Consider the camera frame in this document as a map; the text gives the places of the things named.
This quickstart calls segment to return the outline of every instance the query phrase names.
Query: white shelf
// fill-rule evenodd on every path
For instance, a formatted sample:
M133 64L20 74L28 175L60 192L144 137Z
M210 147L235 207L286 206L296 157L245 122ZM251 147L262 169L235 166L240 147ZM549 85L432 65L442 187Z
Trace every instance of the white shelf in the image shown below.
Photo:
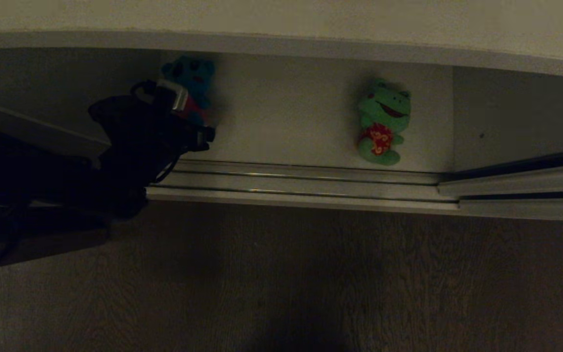
M563 75L563 0L0 4L0 47L28 46L283 54Z
M165 53L164 61L177 57ZM221 54L211 96L221 118L207 152L186 159L388 169L453 170L452 68L438 65ZM371 78L411 91L411 123L393 167L357 153L357 101Z

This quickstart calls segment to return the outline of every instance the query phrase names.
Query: stuffed animal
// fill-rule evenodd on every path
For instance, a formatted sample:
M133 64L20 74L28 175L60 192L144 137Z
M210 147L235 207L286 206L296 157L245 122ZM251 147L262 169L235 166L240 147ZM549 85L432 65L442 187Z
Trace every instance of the stuffed animal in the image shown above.
M165 80L177 83L188 90L188 100L184 111L177 115L195 125L206 126L204 109L210 107L206 93L210 89L214 75L214 63L206 60L181 56L172 63L162 66Z
M404 142L398 133L410 122L410 97L410 92L391 89L385 80L378 79L360 100L363 132L358 149L364 159L382 165L399 162L401 156L391 147Z

